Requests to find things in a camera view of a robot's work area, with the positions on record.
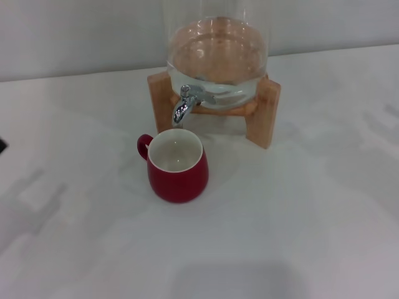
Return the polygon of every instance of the mug handle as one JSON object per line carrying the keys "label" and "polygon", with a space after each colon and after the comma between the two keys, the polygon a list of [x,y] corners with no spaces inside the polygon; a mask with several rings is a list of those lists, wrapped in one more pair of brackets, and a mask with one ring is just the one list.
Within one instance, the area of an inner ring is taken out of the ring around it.
{"label": "mug handle", "polygon": [[150,145],[152,138],[150,135],[144,134],[139,137],[137,140],[137,150],[141,157],[144,160],[148,158],[148,146]]}

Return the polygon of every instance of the white wall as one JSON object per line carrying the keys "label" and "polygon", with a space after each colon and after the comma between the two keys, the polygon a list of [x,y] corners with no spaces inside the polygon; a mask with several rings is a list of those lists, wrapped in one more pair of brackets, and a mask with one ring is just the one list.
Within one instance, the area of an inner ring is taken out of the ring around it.
{"label": "white wall", "polygon": [[[272,55],[396,43],[399,0],[275,0]],[[0,0],[0,81],[165,57],[161,0]]]}

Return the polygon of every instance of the water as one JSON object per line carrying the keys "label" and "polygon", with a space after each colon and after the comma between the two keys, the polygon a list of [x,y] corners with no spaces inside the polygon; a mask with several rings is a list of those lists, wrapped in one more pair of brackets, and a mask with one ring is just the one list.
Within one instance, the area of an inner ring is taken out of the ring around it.
{"label": "water", "polygon": [[212,109],[240,106],[255,96],[266,74],[267,45],[259,31],[226,17],[193,22],[170,42],[168,71],[173,90],[200,85],[215,95]]}
{"label": "water", "polygon": [[166,171],[184,171],[201,157],[201,147],[184,138],[165,140],[150,153],[153,163]]}

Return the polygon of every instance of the faucet handle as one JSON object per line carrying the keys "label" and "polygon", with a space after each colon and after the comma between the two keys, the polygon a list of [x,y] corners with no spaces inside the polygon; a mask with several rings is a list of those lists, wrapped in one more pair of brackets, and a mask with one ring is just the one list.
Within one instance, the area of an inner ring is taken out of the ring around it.
{"label": "faucet handle", "polygon": [[214,96],[210,95],[205,88],[199,85],[184,85],[180,90],[180,95],[183,97],[182,93],[188,95],[189,97],[196,97],[197,103],[205,101],[209,104],[216,104]]}
{"label": "faucet handle", "polygon": [[180,88],[180,96],[182,96],[183,98],[188,98],[190,90],[191,90],[191,87],[189,85],[183,85]]}

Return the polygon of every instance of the table surface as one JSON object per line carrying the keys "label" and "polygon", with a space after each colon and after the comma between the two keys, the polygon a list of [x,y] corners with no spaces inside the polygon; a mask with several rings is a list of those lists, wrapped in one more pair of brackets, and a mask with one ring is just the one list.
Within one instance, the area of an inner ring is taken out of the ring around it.
{"label": "table surface", "polygon": [[271,57],[267,151],[192,116],[210,182],[157,198],[134,70],[0,83],[4,299],[399,298],[399,45]]}

